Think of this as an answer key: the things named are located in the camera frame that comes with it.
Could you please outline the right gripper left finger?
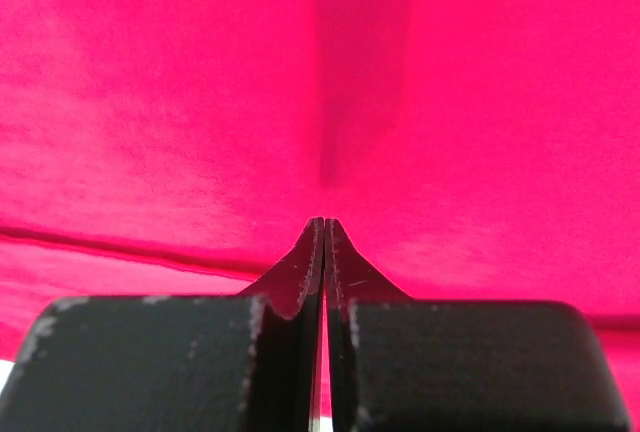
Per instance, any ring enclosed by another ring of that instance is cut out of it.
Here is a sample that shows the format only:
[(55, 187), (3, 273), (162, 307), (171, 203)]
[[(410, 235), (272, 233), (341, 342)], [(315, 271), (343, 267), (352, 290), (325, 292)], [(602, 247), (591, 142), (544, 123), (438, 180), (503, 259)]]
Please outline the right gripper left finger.
[(53, 302), (2, 390), (2, 429), (318, 430), (324, 225), (234, 295)]

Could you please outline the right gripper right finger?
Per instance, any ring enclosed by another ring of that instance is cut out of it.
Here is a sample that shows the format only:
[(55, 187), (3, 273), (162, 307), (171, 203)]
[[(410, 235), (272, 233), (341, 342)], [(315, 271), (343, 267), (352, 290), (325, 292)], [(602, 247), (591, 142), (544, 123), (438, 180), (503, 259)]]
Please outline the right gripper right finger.
[(603, 347), (545, 300), (418, 300), (324, 231), (337, 431), (628, 431)]

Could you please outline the pink t shirt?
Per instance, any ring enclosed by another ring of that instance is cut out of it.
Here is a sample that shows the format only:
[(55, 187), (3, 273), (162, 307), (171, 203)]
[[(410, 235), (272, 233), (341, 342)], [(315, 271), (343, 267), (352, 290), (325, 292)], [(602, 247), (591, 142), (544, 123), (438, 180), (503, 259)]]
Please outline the pink t shirt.
[(639, 411), (639, 0), (1, 0), (1, 358), (339, 219), (419, 298), (605, 326)]

